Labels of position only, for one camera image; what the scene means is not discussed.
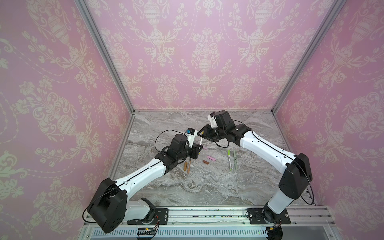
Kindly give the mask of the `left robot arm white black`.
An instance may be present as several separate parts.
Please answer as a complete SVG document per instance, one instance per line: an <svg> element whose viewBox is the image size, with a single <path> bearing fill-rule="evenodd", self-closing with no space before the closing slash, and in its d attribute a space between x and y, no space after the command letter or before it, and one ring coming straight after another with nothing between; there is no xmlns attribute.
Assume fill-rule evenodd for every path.
<svg viewBox="0 0 384 240"><path fill-rule="evenodd" d="M131 197L187 158L197 159L203 147L194 142L196 135L190 130L177 134L168 147L142 168L120 179L106 178L101 182L86 212L104 233L112 232L123 222L158 223L154 204L146 198L131 201Z"/></svg>

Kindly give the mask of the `white pen green tip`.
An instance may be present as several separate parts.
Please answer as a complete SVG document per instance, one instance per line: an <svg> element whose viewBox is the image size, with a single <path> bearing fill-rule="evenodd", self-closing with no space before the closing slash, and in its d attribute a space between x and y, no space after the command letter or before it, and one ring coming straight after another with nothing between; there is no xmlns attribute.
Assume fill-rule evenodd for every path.
<svg viewBox="0 0 384 240"><path fill-rule="evenodd" d="M228 153L229 170L232 171L233 167L231 162L231 151L228 149L227 153Z"/></svg>

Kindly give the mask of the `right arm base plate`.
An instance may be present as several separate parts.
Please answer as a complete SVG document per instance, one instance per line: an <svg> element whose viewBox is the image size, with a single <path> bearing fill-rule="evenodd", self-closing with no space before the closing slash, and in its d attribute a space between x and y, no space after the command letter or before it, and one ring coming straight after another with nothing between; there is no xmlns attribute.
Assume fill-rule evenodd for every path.
<svg viewBox="0 0 384 240"><path fill-rule="evenodd" d="M287 209L284 209L280 214L274 213L272 210L265 211L264 208L248 208L246 217L251 225L289 225L291 219Z"/></svg>

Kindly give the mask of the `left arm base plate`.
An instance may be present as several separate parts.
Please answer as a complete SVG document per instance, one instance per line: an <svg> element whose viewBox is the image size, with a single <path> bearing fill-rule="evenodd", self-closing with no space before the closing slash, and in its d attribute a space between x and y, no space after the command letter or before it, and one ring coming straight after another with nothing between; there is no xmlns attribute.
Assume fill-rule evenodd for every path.
<svg viewBox="0 0 384 240"><path fill-rule="evenodd" d="M128 225L166 225L168 223L168 208L156 208L151 209L149 213L142 220L130 220L127 221Z"/></svg>

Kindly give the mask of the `pale green fountain pen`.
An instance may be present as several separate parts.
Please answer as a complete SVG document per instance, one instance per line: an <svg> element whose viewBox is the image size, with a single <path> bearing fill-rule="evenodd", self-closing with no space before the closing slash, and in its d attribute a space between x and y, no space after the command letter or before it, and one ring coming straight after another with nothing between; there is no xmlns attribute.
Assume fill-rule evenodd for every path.
<svg viewBox="0 0 384 240"><path fill-rule="evenodd" d="M233 150L233 157L234 157L234 170L238 170L238 161L237 161L237 151Z"/></svg>

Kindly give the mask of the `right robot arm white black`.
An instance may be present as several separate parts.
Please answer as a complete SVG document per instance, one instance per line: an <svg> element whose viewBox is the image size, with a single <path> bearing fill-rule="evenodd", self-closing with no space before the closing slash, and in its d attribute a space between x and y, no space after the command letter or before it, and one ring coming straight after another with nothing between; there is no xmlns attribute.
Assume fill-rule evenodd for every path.
<svg viewBox="0 0 384 240"><path fill-rule="evenodd" d="M223 139L228 144L234 143L258 155L282 174L278 190L263 208L267 223L279 222L278 215L311 186L313 177L308 156L303 153L296 155L275 146L242 122L236 125L237 121L227 111L213 112L208 120L210 123L198 131L199 137L215 143Z"/></svg>

